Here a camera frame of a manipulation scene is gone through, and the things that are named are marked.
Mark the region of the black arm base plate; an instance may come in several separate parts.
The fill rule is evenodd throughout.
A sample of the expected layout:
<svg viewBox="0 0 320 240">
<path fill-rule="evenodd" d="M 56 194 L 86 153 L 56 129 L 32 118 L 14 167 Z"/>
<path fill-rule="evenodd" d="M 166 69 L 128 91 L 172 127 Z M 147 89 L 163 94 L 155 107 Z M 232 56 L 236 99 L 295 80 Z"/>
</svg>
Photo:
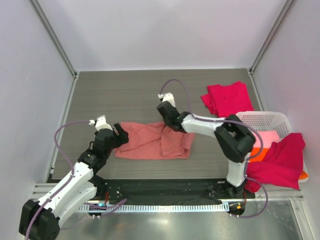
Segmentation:
<svg viewBox="0 0 320 240">
<path fill-rule="evenodd" d="M 234 190 L 223 178 L 214 179 L 109 179 L 99 192 L 111 204 L 126 199 L 133 206 L 204 206 L 223 200 L 254 199 L 244 188 Z"/>
</svg>

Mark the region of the salmon pink t-shirt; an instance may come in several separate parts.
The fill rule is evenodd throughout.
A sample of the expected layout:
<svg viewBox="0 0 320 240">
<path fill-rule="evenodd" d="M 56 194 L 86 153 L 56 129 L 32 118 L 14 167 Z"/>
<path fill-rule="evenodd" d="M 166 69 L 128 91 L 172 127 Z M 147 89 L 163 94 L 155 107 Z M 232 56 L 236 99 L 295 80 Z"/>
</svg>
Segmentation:
<svg viewBox="0 0 320 240">
<path fill-rule="evenodd" d="M 187 159 L 194 133 L 176 132 L 163 122 L 121 122 L 128 133 L 128 143 L 115 149 L 115 157 L 129 160 Z"/>
</svg>

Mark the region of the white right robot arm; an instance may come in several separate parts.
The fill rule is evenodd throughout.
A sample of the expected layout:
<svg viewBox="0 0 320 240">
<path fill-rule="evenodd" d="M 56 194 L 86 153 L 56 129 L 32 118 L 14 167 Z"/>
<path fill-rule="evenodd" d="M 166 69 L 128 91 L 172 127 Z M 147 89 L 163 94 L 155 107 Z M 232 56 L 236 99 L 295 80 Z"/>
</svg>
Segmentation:
<svg viewBox="0 0 320 240">
<path fill-rule="evenodd" d="M 178 112 L 165 100 L 157 108 L 165 126 L 181 133 L 195 133 L 216 138 L 223 154 L 228 159 L 228 172 L 223 192 L 236 198 L 244 191 L 248 159 L 255 136 L 234 114 L 224 118 L 201 117 L 190 112 Z"/>
</svg>

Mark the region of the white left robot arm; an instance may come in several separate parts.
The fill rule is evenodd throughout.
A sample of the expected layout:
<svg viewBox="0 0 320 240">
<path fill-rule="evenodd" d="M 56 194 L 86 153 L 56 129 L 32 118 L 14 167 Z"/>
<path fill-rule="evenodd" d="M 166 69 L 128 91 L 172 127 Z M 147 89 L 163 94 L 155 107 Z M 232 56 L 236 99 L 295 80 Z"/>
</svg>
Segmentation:
<svg viewBox="0 0 320 240">
<path fill-rule="evenodd" d="M 22 207 L 18 231 L 27 240 L 54 240 L 65 222 L 92 198 L 102 199 L 107 192 L 105 181 L 97 173 L 102 169 L 112 150 L 128 143 L 129 134 L 119 123 L 89 121 L 96 128 L 95 138 L 71 164 L 70 172 L 47 194 Z"/>
</svg>

